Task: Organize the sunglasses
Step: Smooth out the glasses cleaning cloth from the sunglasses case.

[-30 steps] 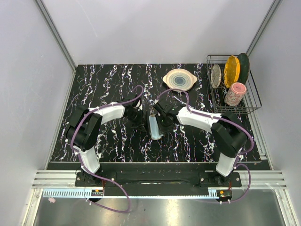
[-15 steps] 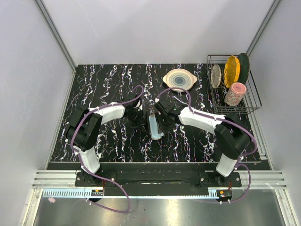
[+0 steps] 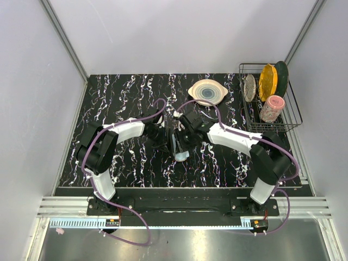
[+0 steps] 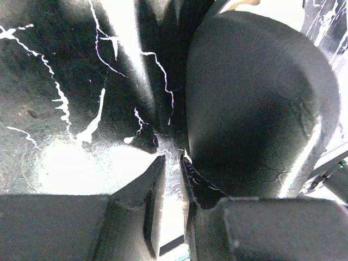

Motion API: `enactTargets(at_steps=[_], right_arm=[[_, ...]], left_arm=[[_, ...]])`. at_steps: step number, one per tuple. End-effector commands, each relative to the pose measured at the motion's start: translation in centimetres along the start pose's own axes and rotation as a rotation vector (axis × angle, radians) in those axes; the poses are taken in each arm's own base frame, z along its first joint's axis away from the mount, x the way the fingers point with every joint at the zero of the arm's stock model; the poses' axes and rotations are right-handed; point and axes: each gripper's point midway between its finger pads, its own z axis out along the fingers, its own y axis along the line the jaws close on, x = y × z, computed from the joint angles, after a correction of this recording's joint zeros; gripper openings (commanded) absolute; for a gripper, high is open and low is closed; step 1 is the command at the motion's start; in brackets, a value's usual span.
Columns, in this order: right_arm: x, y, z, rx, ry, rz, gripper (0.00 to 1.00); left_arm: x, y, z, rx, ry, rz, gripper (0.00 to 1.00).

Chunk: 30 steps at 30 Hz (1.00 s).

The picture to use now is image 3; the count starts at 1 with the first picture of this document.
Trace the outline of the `light blue cleaning cloth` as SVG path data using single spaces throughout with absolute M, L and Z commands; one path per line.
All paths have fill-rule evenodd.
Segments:
M 173 156 L 175 158 L 175 161 L 183 162 L 186 161 L 189 157 L 188 151 L 183 151 L 179 148 L 179 143 L 176 140 L 175 136 L 172 135 L 172 150 L 173 150 Z

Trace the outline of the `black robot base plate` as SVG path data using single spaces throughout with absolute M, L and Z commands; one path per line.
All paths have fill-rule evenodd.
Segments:
M 278 217 L 278 204 L 268 199 L 257 204 L 250 188 L 117 189 L 113 204 L 89 199 L 88 216 L 107 218 L 115 227 L 237 226 L 241 218 Z

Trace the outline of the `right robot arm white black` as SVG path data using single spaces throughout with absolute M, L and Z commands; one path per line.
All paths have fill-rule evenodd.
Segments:
M 203 120 L 193 111 L 174 112 L 178 127 L 171 134 L 171 150 L 176 161 L 185 161 L 189 151 L 201 143 L 221 145 L 251 158 L 257 179 L 247 201 L 248 212 L 260 215 L 278 181 L 291 165 L 281 141 L 273 132 L 249 133 L 220 123 Z

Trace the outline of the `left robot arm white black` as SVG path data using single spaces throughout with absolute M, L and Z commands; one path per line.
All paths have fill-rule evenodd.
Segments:
M 98 208 L 105 215 L 112 215 L 117 210 L 117 201 L 113 199 L 116 190 L 109 168 L 119 143 L 145 136 L 154 150 L 169 153 L 169 131 L 165 127 L 164 114 L 154 108 L 149 112 L 142 118 L 131 117 L 110 125 L 91 123 L 81 138 L 76 159 L 82 164 L 82 172 L 92 179 L 94 194 L 100 199 Z

